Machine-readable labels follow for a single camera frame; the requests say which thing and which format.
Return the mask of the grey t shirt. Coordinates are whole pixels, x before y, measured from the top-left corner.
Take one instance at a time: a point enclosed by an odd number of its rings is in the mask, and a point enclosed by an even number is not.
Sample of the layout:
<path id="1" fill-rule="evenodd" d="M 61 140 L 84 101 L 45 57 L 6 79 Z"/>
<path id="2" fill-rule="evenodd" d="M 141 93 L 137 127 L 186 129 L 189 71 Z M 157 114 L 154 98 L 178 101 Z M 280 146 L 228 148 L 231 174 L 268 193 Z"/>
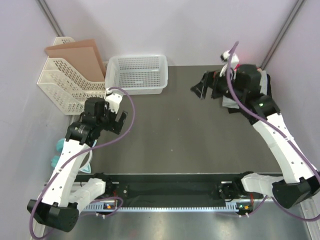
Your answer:
<path id="1" fill-rule="evenodd" d="M 222 106 L 225 108 L 230 108 L 230 109 L 239 109 L 239 105 L 236 101 L 234 101 L 231 98 L 228 98 L 226 96 L 223 96 L 222 98 Z"/>

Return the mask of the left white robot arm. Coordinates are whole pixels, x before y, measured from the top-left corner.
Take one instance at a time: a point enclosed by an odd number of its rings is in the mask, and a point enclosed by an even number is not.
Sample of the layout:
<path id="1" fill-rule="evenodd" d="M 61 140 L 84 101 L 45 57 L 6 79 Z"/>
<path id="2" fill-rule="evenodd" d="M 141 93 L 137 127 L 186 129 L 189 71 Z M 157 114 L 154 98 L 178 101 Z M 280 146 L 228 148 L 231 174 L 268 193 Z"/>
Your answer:
<path id="1" fill-rule="evenodd" d="M 107 178 L 100 174 L 76 192 L 72 186 L 87 154 L 95 147 L 102 131 L 120 134 L 127 112 L 118 114 L 123 97 L 112 93 L 106 97 L 90 97 L 84 103 L 84 111 L 68 128 L 62 152 L 49 182 L 37 199 L 29 200 L 27 210 L 29 223 L 70 232 L 80 213 L 97 197 L 109 198 L 114 191 Z"/>

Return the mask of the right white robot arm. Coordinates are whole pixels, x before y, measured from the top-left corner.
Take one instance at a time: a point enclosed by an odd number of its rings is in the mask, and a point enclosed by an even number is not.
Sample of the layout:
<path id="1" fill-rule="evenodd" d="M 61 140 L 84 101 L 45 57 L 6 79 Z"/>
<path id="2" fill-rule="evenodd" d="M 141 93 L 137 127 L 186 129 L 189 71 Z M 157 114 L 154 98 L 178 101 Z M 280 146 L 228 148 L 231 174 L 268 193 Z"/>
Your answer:
<path id="1" fill-rule="evenodd" d="M 272 96 L 261 91 L 262 73 L 255 65 L 243 64 L 226 71 L 206 71 L 191 91 L 205 99 L 230 98 L 250 125 L 260 134 L 276 159 L 282 175 L 244 172 L 235 179 L 233 192 L 239 198 L 250 193 L 267 195 L 289 209 L 320 191 L 320 173 L 306 159 L 284 122 Z"/>

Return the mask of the cream perforated file organizer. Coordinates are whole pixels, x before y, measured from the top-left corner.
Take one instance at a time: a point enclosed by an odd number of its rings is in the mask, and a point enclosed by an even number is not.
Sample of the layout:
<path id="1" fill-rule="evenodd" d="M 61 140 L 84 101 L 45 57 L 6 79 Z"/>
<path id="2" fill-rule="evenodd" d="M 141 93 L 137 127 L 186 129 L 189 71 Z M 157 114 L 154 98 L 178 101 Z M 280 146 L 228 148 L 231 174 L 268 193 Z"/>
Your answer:
<path id="1" fill-rule="evenodd" d="M 71 37 L 57 37 L 52 46 L 73 42 Z M 88 81 L 65 59 L 48 55 L 37 85 L 65 115 L 79 115 L 88 98 L 102 98 L 105 92 L 105 81 Z"/>

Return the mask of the teal cat ear headphones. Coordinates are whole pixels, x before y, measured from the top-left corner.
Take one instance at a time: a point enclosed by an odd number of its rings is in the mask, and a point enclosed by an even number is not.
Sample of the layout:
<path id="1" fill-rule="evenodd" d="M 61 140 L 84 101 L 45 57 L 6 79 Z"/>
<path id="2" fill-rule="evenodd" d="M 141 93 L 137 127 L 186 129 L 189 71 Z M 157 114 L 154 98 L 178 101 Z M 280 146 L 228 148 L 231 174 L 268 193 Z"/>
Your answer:
<path id="1" fill-rule="evenodd" d="M 52 159 L 51 159 L 51 167 L 52 168 L 55 168 L 59 159 L 60 159 L 60 156 L 62 154 L 62 150 L 63 150 L 63 147 L 64 147 L 64 142 L 65 142 L 65 139 L 64 138 L 61 138 L 60 140 L 57 141 L 56 145 L 55 145 L 55 148 L 56 148 L 56 151 L 58 152 L 58 155 L 55 155 Z M 79 168 L 79 172 L 82 172 L 82 173 L 85 173 L 85 174 L 90 174 L 92 172 L 92 168 L 91 168 L 91 160 L 93 158 L 93 151 L 91 150 L 89 153 L 88 153 L 88 156 L 85 157 L 86 159 L 86 162 L 85 163 L 82 163 L 81 164 L 81 167 Z"/>

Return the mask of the white perforated plastic basket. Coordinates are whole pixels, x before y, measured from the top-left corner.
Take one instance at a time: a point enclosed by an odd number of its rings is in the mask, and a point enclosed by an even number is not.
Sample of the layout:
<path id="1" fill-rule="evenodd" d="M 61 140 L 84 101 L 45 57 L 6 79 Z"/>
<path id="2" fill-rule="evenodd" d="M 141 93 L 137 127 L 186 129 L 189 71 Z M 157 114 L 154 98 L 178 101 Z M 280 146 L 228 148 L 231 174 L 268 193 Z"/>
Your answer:
<path id="1" fill-rule="evenodd" d="M 165 55 L 118 55 L 108 61 L 105 88 L 122 88 L 130 95 L 158 95 L 167 87 L 168 79 Z"/>

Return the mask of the black folded flower t shirt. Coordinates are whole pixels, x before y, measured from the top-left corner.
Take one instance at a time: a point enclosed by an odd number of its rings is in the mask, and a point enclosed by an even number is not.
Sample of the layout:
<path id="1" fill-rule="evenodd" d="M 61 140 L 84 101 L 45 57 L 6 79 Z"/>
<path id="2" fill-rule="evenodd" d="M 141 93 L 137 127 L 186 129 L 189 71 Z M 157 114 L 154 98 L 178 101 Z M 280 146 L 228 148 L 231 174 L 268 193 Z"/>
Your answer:
<path id="1" fill-rule="evenodd" d="M 260 72 L 260 74 L 261 74 L 261 79 L 260 79 L 261 90 L 260 90 L 260 92 L 262 94 L 265 94 L 267 96 L 272 97 L 271 77 L 270 77 L 270 75 L 265 70 L 262 70 Z M 239 113 L 240 112 L 240 108 L 239 107 L 238 108 L 228 107 L 227 109 L 228 109 L 228 113 L 229 114 L 235 114 L 235 113 Z"/>

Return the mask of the brown cardboard folder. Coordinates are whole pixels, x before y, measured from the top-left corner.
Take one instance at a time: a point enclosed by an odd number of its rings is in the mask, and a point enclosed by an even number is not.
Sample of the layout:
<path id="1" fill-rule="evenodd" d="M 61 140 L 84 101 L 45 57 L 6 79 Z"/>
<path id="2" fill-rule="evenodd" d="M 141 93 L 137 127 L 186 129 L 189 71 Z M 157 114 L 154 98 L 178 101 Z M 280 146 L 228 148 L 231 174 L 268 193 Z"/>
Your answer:
<path id="1" fill-rule="evenodd" d="M 66 60 L 90 82 L 105 80 L 106 67 L 93 38 L 49 46 L 44 51 L 50 58 Z"/>

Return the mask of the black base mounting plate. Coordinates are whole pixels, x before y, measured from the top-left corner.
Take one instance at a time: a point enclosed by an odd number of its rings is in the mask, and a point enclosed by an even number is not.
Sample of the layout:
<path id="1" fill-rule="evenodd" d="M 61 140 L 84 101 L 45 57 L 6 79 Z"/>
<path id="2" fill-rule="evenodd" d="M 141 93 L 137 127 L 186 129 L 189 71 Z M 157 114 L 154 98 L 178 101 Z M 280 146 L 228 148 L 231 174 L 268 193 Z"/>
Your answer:
<path id="1" fill-rule="evenodd" d="M 84 186 L 94 177 L 106 181 L 104 196 L 120 197 L 122 207 L 222 207 L 240 199 L 263 199 L 260 193 L 239 192 L 235 173 L 95 173 L 80 174 L 75 181 Z"/>

